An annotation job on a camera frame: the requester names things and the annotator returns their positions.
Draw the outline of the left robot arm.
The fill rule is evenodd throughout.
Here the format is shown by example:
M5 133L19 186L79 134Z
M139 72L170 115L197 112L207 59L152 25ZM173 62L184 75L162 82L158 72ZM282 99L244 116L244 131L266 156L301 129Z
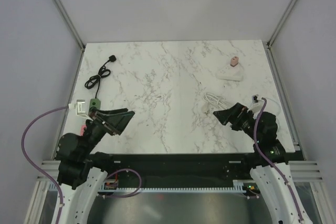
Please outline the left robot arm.
M99 187L115 173L111 156L92 150L106 134L121 135L134 115L127 108L106 111L91 107L83 134L66 133L60 138L56 154L59 208L53 223L87 223Z

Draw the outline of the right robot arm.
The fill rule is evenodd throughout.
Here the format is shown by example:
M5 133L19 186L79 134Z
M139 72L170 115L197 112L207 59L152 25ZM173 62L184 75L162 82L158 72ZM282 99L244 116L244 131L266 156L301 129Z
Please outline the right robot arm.
M233 131L243 131L254 141L254 154L240 166L241 174L256 183L273 223L312 223L294 186L286 151L277 138L276 116L265 111L267 100L257 116L236 103L213 115Z

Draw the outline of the pink plug adapter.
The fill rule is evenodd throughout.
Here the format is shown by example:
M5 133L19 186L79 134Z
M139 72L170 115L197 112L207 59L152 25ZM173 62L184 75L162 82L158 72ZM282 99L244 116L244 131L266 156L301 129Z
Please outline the pink plug adapter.
M81 126L81 130L80 130L80 135L83 135L83 134L84 134L85 129L86 129L86 126L85 126L85 125L82 125L82 126Z

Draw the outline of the green power strip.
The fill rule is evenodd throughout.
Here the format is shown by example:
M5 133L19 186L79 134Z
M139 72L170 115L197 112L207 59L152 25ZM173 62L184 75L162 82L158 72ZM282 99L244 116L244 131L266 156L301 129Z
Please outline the green power strip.
M101 101L98 98L91 99L89 103L89 111L100 109L101 109Z

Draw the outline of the beige pink charger plug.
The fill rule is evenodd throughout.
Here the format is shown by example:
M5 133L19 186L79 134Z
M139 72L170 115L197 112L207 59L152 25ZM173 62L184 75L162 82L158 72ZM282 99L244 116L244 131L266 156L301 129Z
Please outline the beige pink charger plug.
M230 66L235 67L239 64L239 58L237 56L232 57L230 60Z

